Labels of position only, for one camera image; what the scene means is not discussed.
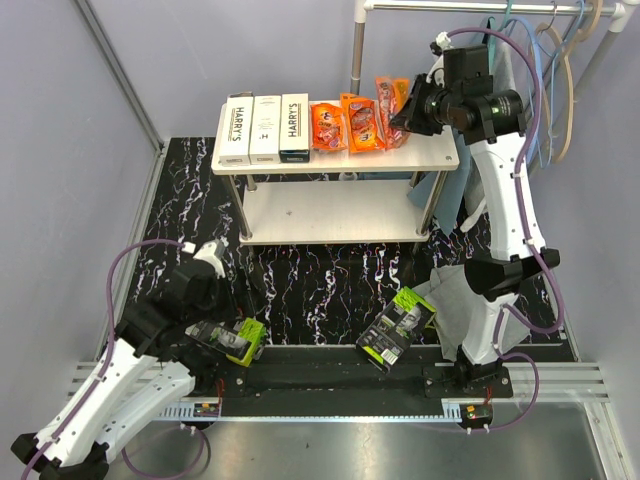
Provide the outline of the black green Gillette box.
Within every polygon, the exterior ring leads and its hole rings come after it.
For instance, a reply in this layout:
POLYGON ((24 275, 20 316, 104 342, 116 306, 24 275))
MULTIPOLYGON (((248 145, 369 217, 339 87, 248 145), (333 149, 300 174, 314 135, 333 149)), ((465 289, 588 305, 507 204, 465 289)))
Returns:
POLYGON ((202 321, 187 327, 185 333, 210 349, 224 354, 232 363, 249 367, 264 350, 267 329, 263 323, 247 317, 233 326, 202 321))
POLYGON ((403 287, 357 338, 356 347, 387 374, 435 318, 435 307, 403 287))

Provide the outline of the orange Bic razor pack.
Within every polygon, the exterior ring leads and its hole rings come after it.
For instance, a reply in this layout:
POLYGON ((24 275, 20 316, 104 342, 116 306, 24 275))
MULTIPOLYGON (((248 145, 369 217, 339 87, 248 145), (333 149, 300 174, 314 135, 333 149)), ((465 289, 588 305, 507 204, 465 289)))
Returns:
POLYGON ((344 111, 340 106, 326 102, 313 104, 311 125, 313 149, 337 152, 347 148, 344 111))

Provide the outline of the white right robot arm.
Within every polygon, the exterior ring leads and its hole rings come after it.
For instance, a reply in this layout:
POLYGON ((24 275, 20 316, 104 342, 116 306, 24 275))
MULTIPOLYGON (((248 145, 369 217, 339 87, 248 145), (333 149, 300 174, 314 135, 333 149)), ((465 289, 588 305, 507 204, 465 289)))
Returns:
POLYGON ((455 347, 449 381, 476 396, 499 377, 504 315, 524 281, 548 274, 560 261, 536 222, 525 157, 526 120, 520 95, 495 91, 484 45, 443 51, 442 78, 416 77, 408 101, 391 120, 395 129, 435 136, 461 133, 479 171, 491 226, 490 253, 462 266, 433 269, 422 290, 436 308, 438 335, 455 347))

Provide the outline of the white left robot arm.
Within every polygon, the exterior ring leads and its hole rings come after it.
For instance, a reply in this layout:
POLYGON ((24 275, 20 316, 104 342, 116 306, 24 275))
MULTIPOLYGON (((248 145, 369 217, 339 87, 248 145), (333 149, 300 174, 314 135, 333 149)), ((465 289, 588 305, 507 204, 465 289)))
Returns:
POLYGON ((202 321, 235 319, 224 263, 177 266, 127 306, 90 376, 48 425, 19 435, 12 453, 42 479, 102 479, 117 453, 169 404, 217 386, 220 355, 188 336, 202 321))

